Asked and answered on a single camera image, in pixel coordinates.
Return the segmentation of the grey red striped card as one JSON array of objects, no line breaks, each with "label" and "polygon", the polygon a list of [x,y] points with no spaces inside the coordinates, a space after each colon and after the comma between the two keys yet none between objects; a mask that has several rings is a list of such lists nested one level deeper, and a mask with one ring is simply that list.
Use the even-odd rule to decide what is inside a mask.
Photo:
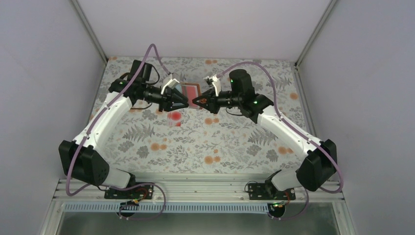
[{"label": "grey red striped card", "polygon": [[182,85],[182,93],[188,98],[188,102],[192,103],[192,99],[199,96],[199,88],[196,85]]}]

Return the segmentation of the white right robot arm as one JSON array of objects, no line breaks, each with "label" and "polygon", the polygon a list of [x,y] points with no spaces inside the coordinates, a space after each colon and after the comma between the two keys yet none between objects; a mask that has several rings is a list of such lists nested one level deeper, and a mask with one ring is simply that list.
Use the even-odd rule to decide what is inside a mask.
[{"label": "white right robot arm", "polygon": [[336,144],[330,139],[322,141],[312,136],[276,111],[269,98],[255,92],[251,76],[246,70],[236,69],[230,72],[229,91],[221,90],[217,76],[206,77],[205,81],[210,89],[193,99],[194,104],[214,114],[222,107],[237,107],[242,116],[270,131],[302,161],[297,168],[281,169],[271,175],[269,180],[275,189],[283,191],[304,187],[316,191],[336,173]]}]

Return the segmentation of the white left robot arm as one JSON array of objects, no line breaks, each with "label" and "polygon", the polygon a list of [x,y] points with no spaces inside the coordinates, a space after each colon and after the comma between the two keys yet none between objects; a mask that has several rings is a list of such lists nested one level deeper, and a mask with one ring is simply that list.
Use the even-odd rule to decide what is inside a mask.
[{"label": "white left robot arm", "polygon": [[188,107],[188,99],[176,89],[180,77],[170,73],[160,86],[149,83],[154,66],[134,60],[130,72],[111,83],[109,92],[97,114],[71,141],[58,147],[66,189],[72,178],[93,186],[127,188],[132,174],[110,166],[104,158],[104,146],[121,118],[139,100],[157,104],[159,111]]}]

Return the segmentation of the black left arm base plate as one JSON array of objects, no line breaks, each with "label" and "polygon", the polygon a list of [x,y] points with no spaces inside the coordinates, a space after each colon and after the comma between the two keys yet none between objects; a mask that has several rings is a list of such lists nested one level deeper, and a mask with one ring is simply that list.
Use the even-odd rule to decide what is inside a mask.
[{"label": "black left arm base plate", "polygon": [[105,199],[125,199],[125,200],[133,200],[133,199],[152,199],[153,192],[154,192],[154,185],[150,183],[142,183],[137,182],[132,185],[128,185],[128,187],[133,187],[133,189],[129,190],[118,190],[114,188],[110,188],[106,190],[104,198]]}]

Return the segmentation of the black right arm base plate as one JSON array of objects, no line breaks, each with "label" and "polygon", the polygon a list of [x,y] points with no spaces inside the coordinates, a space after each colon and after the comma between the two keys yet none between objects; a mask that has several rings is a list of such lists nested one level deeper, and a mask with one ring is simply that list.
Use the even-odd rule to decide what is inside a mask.
[{"label": "black right arm base plate", "polygon": [[277,190],[272,184],[258,183],[249,181],[244,187],[250,200],[295,200],[295,190],[293,188],[285,191]]}]

